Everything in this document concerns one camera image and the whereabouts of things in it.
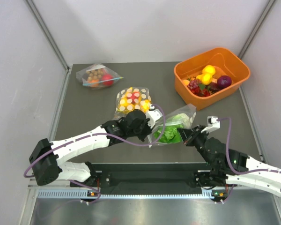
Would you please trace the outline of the fake green lettuce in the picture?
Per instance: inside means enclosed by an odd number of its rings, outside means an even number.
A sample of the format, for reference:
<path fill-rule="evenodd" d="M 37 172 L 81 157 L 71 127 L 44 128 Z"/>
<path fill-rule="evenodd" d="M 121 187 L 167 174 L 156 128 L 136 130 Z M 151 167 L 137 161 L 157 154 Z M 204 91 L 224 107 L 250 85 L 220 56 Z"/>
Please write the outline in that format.
<path fill-rule="evenodd" d="M 178 128 L 189 129 L 192 126 L 193 116 L 180 113 L 166 120 L 165 130 L 156 145 L 174 144 L 182 141 Z"/>

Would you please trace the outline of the polka dot bag with vegetables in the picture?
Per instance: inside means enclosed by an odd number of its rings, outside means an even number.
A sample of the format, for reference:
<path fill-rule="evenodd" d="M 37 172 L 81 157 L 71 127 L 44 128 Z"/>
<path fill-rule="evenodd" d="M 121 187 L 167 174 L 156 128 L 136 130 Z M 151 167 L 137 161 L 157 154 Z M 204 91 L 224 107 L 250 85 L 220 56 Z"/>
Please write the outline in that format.
<path fill-rule="evenodd" d="M 159 109 L 147 111 L 149 126 L 152 128 L 148 135 L 149 147 L 164 146 L 182 142 L 178 128 L 190 129 L 196 116 L 196 107 L 185 105 L 163 117 Z"/>

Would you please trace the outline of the polka dot bag with fruit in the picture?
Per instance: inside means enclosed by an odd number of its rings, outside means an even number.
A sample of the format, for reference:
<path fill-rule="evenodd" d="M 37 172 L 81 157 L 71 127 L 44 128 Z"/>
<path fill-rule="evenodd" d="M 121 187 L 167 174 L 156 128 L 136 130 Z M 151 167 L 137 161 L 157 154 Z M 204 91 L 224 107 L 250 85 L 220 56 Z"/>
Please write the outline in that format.
<path fill-rule="evenodd" d="M 116 96 L 114 119 L 124 117 L 135 109 L 146 113 L 150 109 L 151 102 L 148 88 L 129 87 L 123 89 Z"/>

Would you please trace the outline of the fake red onion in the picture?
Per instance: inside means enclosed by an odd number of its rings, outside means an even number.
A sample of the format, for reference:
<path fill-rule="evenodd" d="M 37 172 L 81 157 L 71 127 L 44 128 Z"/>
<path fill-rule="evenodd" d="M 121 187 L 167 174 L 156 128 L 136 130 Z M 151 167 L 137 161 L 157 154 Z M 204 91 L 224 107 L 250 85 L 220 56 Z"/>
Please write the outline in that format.
<path fill-rule="evenodd" d="M 217 79 L 217 86 L 220 89 L 225 89 L 232 84 L 232 79 L 227 75 L 222 75 Z"/>

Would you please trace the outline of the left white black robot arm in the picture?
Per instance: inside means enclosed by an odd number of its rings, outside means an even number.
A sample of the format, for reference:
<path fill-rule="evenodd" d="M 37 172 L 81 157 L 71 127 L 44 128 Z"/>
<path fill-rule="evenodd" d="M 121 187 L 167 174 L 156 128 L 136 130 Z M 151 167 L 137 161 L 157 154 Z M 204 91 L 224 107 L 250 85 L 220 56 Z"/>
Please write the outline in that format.
<path fill-rule="evenodd" d="M 97 180 L 90 162 L 72 163 L 70 160 L 91 150 L 106 148 L 137 137 L 144 141 L 151 134 L 161 113 L 159 110 L 133 110 L 125 117 L 110 120 L 84 134 L 61 141 L 40 140 L 29 162 L 39 186 L 55 180 L 74 180 L 92 186 Z"/>

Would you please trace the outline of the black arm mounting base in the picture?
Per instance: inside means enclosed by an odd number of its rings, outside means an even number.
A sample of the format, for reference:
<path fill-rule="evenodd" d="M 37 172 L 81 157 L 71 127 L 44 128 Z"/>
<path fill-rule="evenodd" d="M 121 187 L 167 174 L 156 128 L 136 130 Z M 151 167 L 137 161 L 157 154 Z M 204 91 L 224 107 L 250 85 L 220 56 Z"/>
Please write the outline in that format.
<path fill-rule="evenodd" d="M 92 164 L 96 175 L 83 184 L 105 195 L 196 194 L 225 186 L 210 170 L 206 163 Z"/>

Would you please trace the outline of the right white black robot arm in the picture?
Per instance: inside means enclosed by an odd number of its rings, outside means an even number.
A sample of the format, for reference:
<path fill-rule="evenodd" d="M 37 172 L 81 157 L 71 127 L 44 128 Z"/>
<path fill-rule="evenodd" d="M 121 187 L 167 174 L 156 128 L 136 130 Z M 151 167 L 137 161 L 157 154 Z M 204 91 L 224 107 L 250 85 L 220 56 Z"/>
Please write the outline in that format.
<path fill-rule="evenodd" d="M 223 183 L 255 188 L 281 198 L 281 169 L 228 149 L 228 145 L 218 139 L 208 138 L 209 133 L 219 128 L 219 125 L 198 125 L 191 129 L 177 129 L 184 145 L 195 147 L 210 165 L 210 182 L 216 186 Z"/>

